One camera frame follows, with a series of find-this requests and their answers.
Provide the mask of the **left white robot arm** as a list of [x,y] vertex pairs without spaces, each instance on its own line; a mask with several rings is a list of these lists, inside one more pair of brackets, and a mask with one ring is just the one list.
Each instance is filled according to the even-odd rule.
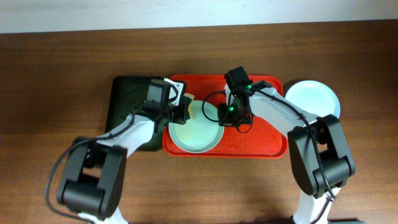
[[129,155],[169,123],[185,124],[188,103],[143,101],[117,127],[96,138],[77,138],[61,155],[67,162],[57,202],[67,215],[87,223],[125,223],[118,205]]

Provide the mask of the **mint green round plate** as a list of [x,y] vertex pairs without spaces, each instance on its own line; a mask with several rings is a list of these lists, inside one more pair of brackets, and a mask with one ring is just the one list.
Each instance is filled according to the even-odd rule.
[[203,115],[202,104],[200,100],[193,101],[193,118],[185,124],[169,124],[170,138],[182,151],[194,154],[207,152],[223,137],[224,127]]

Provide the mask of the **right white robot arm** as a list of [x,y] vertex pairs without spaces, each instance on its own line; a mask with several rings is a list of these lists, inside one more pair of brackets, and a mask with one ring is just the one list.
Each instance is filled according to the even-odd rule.
[[288,140],[294,179],[301,189],[292,223],[328,223],[337,193],[356,172],[340,120],[320,117],[295,106],[268,82],[225,85],[220,108],[227,126],[239,127],[247,115],[258,117]]

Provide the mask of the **light blue round plate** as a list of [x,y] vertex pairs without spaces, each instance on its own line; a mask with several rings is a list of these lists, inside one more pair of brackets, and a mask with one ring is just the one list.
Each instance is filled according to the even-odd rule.
[[315,80],[293,84],[287,90],[285,98],[299,108],[321,117],[332,114],[339,118],[341,114],[340,101],[335,92]]

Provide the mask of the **green yellow sponge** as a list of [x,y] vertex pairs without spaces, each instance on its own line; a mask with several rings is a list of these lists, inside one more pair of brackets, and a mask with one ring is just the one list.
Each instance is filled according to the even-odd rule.
[[183,103],[186,106],[186,114],[185,119],[188,121],[189,119],[193,118],[193,111],[192,111],[192,103],[195,99],[195,96],[190,93],[185,93],[183,95]]

